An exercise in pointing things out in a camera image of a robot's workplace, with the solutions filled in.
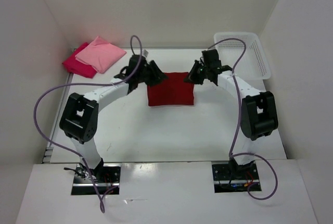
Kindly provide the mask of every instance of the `white table surface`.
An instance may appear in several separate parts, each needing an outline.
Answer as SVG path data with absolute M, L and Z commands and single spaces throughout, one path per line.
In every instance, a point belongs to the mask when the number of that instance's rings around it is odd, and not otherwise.
M 279 186 L 267 201 L 214 193 L 210 162 L 122 164 L 120 194 L 106 197 L 105 214 L 96 195 L 70 195 L 73 173 L 63 167 L 74 164 L 34 165 L 16 223 L 316 224 L 297 162 L 271 163 Z M 257 168 L 263 191 L 254 195 L 266 196 L 274 177 L 263 161 Z
M 149 49 L 148 59 L 155 60 L 163 72 L 190 71 L 201 49 Z M 107 83 L 128 65 L 131 51 L 105 74 L 93 79 L 74 75 L 72 82 Z M 263 81 L 251 85 L 265 90 Z M 91 86 L 73 86 L 69 93 L 86 93 Z M 237 122 L 237 101 L 207 81 L 195 85 L 194 106 L 148 107 L 147 87 L 140 84 L 99 114 L 95 135 L 97 149 L 105 162 L 158 162 L 228 160 L 228 151 Z M 246 138 L 240 131 L 238 137 Z M 74 148 L 56 123 L 53 140 Z M 286 159 L 278 130 L 257 140 L 258 154 L 267 159 Z M 51 163 L 78 162 L 76 155 L 55 147 Z

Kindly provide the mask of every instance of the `white wall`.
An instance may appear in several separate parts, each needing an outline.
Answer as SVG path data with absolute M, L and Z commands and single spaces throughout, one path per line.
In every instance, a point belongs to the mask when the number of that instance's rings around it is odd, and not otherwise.
M 33 163 L 46 142 L 37 133 L 33 106 L 47 88 L 65 82 L 61 61 L 69 46 L 43 0 L 0 0 L 0 223 L 15 223 Z M 49 133 L 61 91 L 39 114 Z
M 208 46 L 219 31 L 260 33 L 276 0 L 46 0 L 73 46 L 101 35 L 129 45 Z
M 279 0 L 260 37 L 279 129 L 320 224 L 332 224 L 333 0 Z

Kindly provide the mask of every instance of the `laundry basket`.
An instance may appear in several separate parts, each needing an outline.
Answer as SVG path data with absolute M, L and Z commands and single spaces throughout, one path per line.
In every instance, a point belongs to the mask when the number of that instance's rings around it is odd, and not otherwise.
M 244 80 L 263 80 L 271 77 L 271 70 L 259 38 L 248 32 L 219 32 L 214 35 L 214 42 L 226 38 L 239 38 L 246 44 L 246 52 L 237 64 L 235 73 Z M 222 65 L 233 66 L 243 51 L 240 41 L 229 40 L 215 46 Z

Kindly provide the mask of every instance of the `folded pink cloth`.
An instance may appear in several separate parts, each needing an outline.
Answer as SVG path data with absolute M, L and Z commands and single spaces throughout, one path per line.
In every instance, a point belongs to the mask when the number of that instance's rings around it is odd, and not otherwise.
M 126 51 L 98 36 L 75 57 L 79 62 L 91 65 L 98 73 L 103 74 L 125 54 Z

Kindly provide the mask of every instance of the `folded red cloth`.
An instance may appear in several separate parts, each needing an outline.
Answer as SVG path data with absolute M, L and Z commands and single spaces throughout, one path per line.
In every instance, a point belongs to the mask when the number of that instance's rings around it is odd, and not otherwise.
M 85 49 L 88 45 L 88 43 L 82 44 L 74 51 L 74 53 L 69 58 L 67 58 L 67 60 L 62 63 L 67 69 L 68 73 L 79 74 L 80 76 L 87 78 L 93 78 L 95 76 L 97 71 L 92 66 L 83 64 L 75 58 L 75 56 L 83 49 Z
M 188 72 L 165 73 L 168 79 L 155 86 L 147 86 L 148 105 L 194 105 L 194 84 L 184 82 Z

